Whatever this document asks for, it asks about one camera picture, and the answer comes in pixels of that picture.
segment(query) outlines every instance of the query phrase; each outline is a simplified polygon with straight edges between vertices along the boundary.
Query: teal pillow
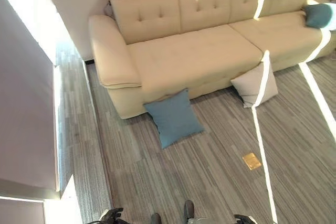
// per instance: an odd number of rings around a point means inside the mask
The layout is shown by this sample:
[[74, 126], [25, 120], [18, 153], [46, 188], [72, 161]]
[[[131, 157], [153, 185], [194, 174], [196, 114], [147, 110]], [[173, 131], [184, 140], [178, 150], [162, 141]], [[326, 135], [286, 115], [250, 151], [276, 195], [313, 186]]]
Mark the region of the teal pillow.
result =
[[191, 108], [187, 89], [163, 101], [144, 106], [157, 125], [162, 148], [204, 130]]
[[307, 5], [303, 9], [306, 12], [307, 26], [336, 30], [336, 4]]

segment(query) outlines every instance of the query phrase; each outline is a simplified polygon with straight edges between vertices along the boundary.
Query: white pillow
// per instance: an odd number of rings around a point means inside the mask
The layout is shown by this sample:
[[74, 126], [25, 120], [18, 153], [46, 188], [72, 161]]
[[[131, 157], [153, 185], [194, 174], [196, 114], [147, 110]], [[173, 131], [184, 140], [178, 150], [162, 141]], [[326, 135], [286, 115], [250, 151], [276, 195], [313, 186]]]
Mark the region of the white pillow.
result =
[[231, 80], [231, 83], [242, 97], [245, 108], [257, 107], [277, 95], [278, 88], [269, 60], [269, 51], [265, 52], [258, 66]]

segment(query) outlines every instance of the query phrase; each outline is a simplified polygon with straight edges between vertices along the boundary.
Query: throw pillow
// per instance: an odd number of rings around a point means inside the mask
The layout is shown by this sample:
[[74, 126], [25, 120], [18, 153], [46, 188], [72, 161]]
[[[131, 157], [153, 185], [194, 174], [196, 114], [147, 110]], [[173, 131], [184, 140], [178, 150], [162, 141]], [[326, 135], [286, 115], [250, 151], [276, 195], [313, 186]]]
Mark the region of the throw pillow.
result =
[[257, 107], [278, 94], [277, 84], [266, 52], [263, 61], [254, 69], [231, 80], [244, 101], [245, 108]]
[[191, 107], [187, 89], [163, 101], [144, 106], [157, 125], [162, 148], [204, 130]]
[[336, 30], [336, 4], [307, 5], [303, 9], [306, 12], [307, 26]]

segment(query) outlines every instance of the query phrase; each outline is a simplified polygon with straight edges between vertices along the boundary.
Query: beige sofa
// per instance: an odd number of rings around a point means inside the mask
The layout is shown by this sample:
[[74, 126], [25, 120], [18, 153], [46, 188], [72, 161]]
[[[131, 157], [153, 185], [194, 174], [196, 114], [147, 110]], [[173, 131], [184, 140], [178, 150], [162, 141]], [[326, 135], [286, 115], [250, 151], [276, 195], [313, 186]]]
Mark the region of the beige sofa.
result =
[[[110, 2], [115, 20], [92, 16], [89, 28], [100, 82], [123, 119], [185, 88], [192, 99], [229, 87], [266, 50], [277, 71], [305, 61], [322, 42], [319, 29], [304, 25], [306, 0]], [[335, 43], [332, 33], [316, 57]]]

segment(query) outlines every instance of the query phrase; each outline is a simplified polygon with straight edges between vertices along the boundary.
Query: wall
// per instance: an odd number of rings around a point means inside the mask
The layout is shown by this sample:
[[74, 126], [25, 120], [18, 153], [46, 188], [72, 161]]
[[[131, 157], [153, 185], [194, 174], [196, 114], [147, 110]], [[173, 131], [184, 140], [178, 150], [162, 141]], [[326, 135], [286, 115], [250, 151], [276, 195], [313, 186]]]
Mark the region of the wall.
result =
[[44, 224], [43, 203], [0, 199], [1, 224]]
[[77, 50], [84, 60], [93, 58], [89, 34], [88, 18], [93, 14], [103, 14], [108, 0], [52, 0], [60, 13]]
[[0, 6], [0, 180], [55, 190], [53, 64], [9, 2]]

